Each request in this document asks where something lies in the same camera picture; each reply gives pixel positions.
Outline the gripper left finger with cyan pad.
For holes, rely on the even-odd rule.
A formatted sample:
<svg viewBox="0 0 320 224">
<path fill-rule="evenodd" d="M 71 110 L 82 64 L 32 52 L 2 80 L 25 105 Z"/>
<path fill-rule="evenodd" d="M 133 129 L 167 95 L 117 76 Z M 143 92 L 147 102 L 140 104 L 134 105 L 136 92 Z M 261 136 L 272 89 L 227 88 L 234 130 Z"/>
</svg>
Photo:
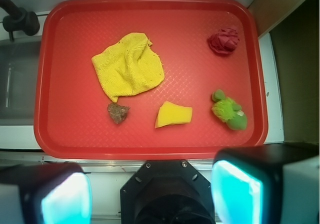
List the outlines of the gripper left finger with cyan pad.
<svg viewBox="0 0 320 224">
<path fill-rule="evenodd" d="M 90 223 L 90 180 L 76 163 L 2 167 L 1 223 Z"/>
</svg>

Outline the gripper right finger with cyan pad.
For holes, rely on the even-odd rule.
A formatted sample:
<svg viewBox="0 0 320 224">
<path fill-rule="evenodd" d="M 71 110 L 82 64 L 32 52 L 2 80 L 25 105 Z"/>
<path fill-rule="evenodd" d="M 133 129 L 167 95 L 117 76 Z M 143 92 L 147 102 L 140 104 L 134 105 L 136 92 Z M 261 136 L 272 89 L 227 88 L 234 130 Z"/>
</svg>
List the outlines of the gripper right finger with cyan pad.
<svg viewBox="0 0 320 224">
<path fill-rule="evenodd" d="M 211 194 L 223 223 L 319 223 L 319 146 L 276 143 L 220 150 Z"/>
</svg>

